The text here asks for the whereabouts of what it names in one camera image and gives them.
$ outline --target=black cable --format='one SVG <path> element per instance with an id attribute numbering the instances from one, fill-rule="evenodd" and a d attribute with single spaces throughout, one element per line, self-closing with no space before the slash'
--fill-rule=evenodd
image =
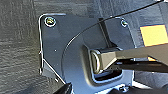
<path id="1" fill-rule="evenodd" d="M 99 23 L 101 23 L 101 22 L 103 22 L 103 21 L 106 21 L 106 20 L 109 20 L 109 19 L 113 19 L 113 18 L 116 18 L 116 17 L 120 17 L 120 16 L 123 16 L 123 15 L 127 15 L 127 14 L 130 14 L 130 13 L 133 13 L 133 12 L 137 12 L 137 11 L 142 10 L 142 9 L 145 9 L 145 8 L 147 8 L 147 7 L 156 5 L 156 4 L 158 4 L 158 3 L 162 2 L 162 1 L 164 1 L 164 0 L 160 0 L 160 1 L 157 1 L 157 2 L 155 2 L 155 3 L 149 4 L 149 5 L 147 5 L 147 6 L 144 6 L 144 7 L 142 7 L 142 8 L 139 8 L 139 9 L 136 9 L 136 10 L 133 10 L 133 11 L 130 11 L 130 12 L 126 12 L 126 13 L 123 13 L 123 14 L 120 14 L 120 15 L 117 15 L 117 16 L 109 17 L 109 18 L 106 18 L 106 19 L 104 19 L 104 20 L 98 21 L 97 23 L 95 23 L 95 24 L 93 24 L 93 25 L 91 25 L 91 26 L 85 28 L 83 31 L 81 31 L 81 32 L 79 32 L 77 35 L 75 35 L 75 36 L 68 42 L 68 44 L 66 45 L 66 47 L 64 48 L 63 54 L 62 54 L 62 57 L 61 57 L 61 71 L 62 71 L 63 80 L 66 82 L 65 76 L 64 76 L 63 65 L 62 65 L 64 56 L 65 56 L 65 52 L 67 51 L 69 45 L 70 45 L 77 37 L 79 37 L 83 32 L 87 31 L 88 29 L 92 28 L 93 26 L 95 26 L 95 25 L 97 25 L 97 24 L 99 24 Z"/>

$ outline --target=silver screw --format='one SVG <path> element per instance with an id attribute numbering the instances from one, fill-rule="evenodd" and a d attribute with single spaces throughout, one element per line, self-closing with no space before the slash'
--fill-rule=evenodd
<path id="1" fill-rule="evenodd" d="M 56 24 L 56 20 L 53 17 L 46 17 L 44 22 L 48 27 L 53 27 Z"/>
<path id="2" fill-rule="evenodd" d="M 127 92 L 128 90 L 129 90 L 129 87 L 127 87 L 127 86 L 122 86 L 122 87 L 120 87 L 119 88 L 119 90 L 121 91 L 121 92 Z"/>
<path id="3" fill-rule="evenodd" d="M 123 27 L 126 27 L 126 26 L 128 25 L 128 23 L 127 23 L 125 20 L 122 20 L 122 21 L 121 21 L 121 25 L 122 25 Z"/>

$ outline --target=screw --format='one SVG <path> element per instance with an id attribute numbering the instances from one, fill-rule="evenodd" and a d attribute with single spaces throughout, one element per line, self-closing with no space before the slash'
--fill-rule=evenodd
<path id="1" fill-rule="evenodd" d="M 119 88 L 119 90 L 121 91 L 121 92 L 127 92 L 128 90 L 129 90 L 129 87 L 126 87 L 126 86 L 122 86 L 122 87 L 120 87 Z"/>
<path id="2" fill-rule="evenodd" d="M 46 17 L 44 22 L 48 27 L 53 27 L 56 24 L 56 21 L 53 17 Z"/>
<path id="3" fill-rule="evenodd" d="M 128 23 L 127 23 L 125 20 L 122 20 L 122 21 L 121 21 L 121 25 L 122 25 L 123 27 L 126 27 L 126 26 L 128 25 Z"/>

